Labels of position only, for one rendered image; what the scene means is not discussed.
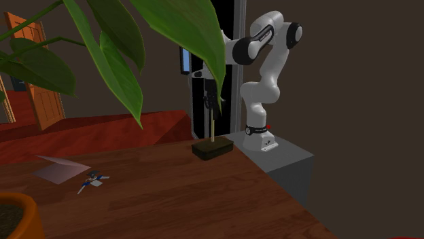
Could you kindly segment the green plant in orange pot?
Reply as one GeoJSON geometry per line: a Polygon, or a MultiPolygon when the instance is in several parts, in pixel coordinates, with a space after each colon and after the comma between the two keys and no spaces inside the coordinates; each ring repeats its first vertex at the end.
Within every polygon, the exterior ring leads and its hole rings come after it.
{"type": "MultiPolygon", "coordinates": [[[[84,46],[100,76],[113,95],[140,120],[143,93],[123,56],[142,71],[145,66],[143,38],[133,16],[120,0],[87,0],[101,28],[100,39],[93,37],[85,13],[75,0],[56,0],[33,17],[0,35],[9,39],[12,54],[0,50],[0,72],[53,92],[74,96],[76,80],[66,63],[46,49],[60,37],[39,43],[15,38],[14,33],[29,26],[60,5],[64,5],[77,27],[84,46]]],[[[225,46],[215,8],[210,0],[130,0],[157,33],[204,60],[217,88],[226,75],[225,46]]]]}

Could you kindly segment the small blue white toy plane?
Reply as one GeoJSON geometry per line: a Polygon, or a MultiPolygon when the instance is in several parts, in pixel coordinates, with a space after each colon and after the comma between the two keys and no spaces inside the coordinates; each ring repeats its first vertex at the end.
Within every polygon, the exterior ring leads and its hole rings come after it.
{"type": "Polygon", "coordinates": [[[103,184],[103,179],[109,179],[110,176],[104,176],[100,174],[99,170],[92,170],[87,174],[88,178],[82,183],[82,186],[80,187],[77,194],[80,194],[85,187],[88,185],[92,185],[94,187],[98,187],[103,184]]]}

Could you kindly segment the orange wooden door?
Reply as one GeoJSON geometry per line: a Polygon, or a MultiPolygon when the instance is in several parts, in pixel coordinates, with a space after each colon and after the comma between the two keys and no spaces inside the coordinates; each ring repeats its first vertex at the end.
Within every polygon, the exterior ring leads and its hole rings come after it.
{"type": "MultiPolygon", "coordinates": [[[[10,36],[12,39],[25,38],[39,43],[46,40],[46,34],[41,21],[30,23],[10,36]]],[[[45,130],[51,125],[65,119],[65,112],[60,94],[34,86],[30,83],[24,84],[29,96],[35,121],[39,130],[45,130]]]]}

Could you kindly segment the red sofa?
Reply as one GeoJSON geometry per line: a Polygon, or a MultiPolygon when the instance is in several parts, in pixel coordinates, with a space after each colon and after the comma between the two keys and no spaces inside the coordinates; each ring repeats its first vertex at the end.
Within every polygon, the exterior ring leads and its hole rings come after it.
{"type": "Polygon", "coordinates": [[[0,131],[0,165],[192,140],[184,110],[64,119],[40,131],[36,125],[0,131]]]}

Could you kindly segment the black framed blue panel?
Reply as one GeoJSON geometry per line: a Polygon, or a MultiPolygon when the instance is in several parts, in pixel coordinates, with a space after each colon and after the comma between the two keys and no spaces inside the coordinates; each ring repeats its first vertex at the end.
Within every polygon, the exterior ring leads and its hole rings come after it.
{"type": "Polygon", "coordinates": [[[189,75],[191,71],[190,52],[187,51],[185,48],[180,47],[179,55],[180,55],[180,72],[182,75],[189,75]]]}

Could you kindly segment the dark green flat box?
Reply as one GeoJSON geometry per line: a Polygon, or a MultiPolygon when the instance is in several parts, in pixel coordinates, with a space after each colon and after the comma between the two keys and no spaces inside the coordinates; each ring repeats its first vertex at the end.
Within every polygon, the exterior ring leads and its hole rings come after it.
{"type": "Polygon", "coordinates": [[[204,139],[192,144],[192,153],[206,161],[232,151],[234,142],[224,136],[204,139]]]}

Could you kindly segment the dark doorway with grey frame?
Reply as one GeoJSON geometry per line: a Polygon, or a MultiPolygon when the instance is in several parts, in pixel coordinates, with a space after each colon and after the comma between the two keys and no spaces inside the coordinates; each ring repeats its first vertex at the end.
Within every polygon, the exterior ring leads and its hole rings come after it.
{"type": "MultiPolygon", "coordinates": [[[[246,0],[211,0],[220,28],[229,39],[245,36],[246,0]]],[[[210,137],[211,117],[205,107],[207,81],[203,78],[188,76],[190,87],[190,118],[192,136],[195,139],[210,137]]],[[[242,98],[240,87],[243,84],[243,67],[228,65],[222,86],[221,98],[225,100],[222,115],[215,120],[215,135],[235,133],[243,127],[241,124],[242,98]]]]}

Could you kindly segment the brown wooden table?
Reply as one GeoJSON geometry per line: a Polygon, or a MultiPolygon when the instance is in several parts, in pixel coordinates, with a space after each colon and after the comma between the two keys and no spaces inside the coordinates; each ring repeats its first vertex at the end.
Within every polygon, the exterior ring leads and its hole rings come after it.
{"type": "Polygon", "coordinates": [[[46,239],[337,239],[239,149],[203,161],[191,142],[78,155],[107,176],[40,179],[44,160],[0,166],[0,191],[31,196],[46,239]]]}

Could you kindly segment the pale pink folded card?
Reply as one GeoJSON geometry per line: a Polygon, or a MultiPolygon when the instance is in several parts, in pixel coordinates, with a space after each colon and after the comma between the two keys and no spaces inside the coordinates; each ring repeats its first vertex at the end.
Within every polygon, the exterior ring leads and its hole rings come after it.
{"type": "Polygon", "coordinates": [[[39,155],[38,157],[45,159],[49,162],[53,162],[53,164],[33,172],[33,175],[55,183],[57,185],[71,179],[72,177],[90,168],[87,165],[83,165],[63,158],[53,158],[41,155],[39,155]]]}

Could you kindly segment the grey robot stand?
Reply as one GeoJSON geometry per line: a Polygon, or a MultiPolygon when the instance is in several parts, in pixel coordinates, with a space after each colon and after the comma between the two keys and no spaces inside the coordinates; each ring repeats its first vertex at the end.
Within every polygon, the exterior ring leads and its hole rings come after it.
{"type": "Polygon", "coordinates": [[[291,197],[306,207],[313,171],[314,155],[285,139],[275,137],[279,144],[269,152],[250,151],[243,147],[244,132],[226,134],[226,137],[291,197]]]}

